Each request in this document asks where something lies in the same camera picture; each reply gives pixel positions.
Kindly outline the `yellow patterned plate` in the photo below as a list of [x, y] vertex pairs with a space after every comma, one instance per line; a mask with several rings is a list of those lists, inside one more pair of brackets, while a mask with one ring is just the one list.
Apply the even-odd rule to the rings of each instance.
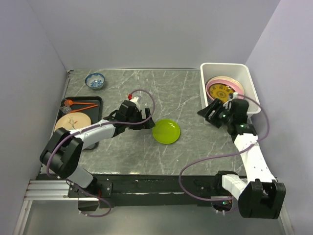
[[225, 84], [220, 84], [220, 83], [210, 85], [207, 88], [207, 91], [208, 91], [209, 97], [212, 100], [219, 99], [223, 103], [228, 101], [229, 96], [235, 92], [234, 89], [231, 88], [230, 86], [225, 85]]

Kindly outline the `pink plate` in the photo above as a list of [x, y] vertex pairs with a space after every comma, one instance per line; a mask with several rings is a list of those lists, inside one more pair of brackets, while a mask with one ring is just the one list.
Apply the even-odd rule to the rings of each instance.
[[245, 94], [243, 86], [238, 81], [236, 81], [235, 79], [228, 77], [228, 76], [216, 76], [216, 77], [211, 78], [205, 85], [205, 90], [206, 90], [206, 94], [208, 97], [209, 97], [209, 95], [208, 95], [207, 88], [210, 85], [213, 85], [216, 83], [228, 85], [231, 88], [233, 88], [235, 92], [238, 92], [239, 94]]

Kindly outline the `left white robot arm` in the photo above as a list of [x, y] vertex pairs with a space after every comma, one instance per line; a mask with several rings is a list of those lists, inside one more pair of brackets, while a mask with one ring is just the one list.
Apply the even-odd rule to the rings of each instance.
[[152, 129], [155, 123], [149, 108], [145, 108], [145, 115], [143, 118], [134, 99], [125, 100], [118, 110], [93, 125], [73, 131], [59, 128], [41, 153], [40, 161], [47, 170], [77, 184], [85, 196], [93, 196], [97, 191], [97, 179], [79, 166], [82, 150], [101, 140], [116, 137], [127, 128]]

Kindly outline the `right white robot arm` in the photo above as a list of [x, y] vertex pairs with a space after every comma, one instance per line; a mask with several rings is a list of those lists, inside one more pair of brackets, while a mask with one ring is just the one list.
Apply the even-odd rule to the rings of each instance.
[[223, 173], [214, 183], [214, 189], [219, 195], [230, 192], [237, 199], [243, 218], [277, 219], [286, 187], [276, 180], [266, 164], [256, 130], [248, 123], [248, 108], [249, 103], [245, 99], [234, 98], [227, 104], [215, 99], [197, 112], [217, 128], [227, 126], [246, 171], [246, 182], [236, 174]]

